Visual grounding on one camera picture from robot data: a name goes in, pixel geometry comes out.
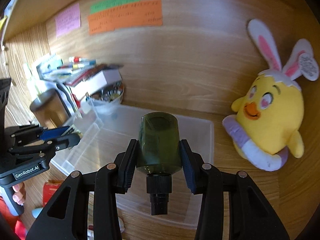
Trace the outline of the person left hand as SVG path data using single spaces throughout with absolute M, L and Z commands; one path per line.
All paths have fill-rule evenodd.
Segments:
M 12 195 L 14 202 L 19 205 L 23 205 L 26 200 L 26 191 L 25 191 L 24 182 L 14 185 L 12 189 L 14 190 L 14 194 Z

